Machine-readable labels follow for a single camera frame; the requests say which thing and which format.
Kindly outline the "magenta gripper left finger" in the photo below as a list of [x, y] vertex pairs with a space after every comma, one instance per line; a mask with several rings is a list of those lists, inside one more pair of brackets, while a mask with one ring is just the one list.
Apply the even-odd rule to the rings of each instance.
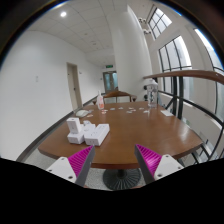
[[95, 147], [89, 146], [70, 157], [60, 157], [47, 171], [83, 187], [95, 156]]

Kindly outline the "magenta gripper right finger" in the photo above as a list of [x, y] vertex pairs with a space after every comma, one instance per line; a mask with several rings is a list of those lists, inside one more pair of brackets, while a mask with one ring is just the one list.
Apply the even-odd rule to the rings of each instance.
[[183, 166], [169, 154], [160, 155], [139, 144], [135, 145], [134, 154], [146, 184], [183, 169]]

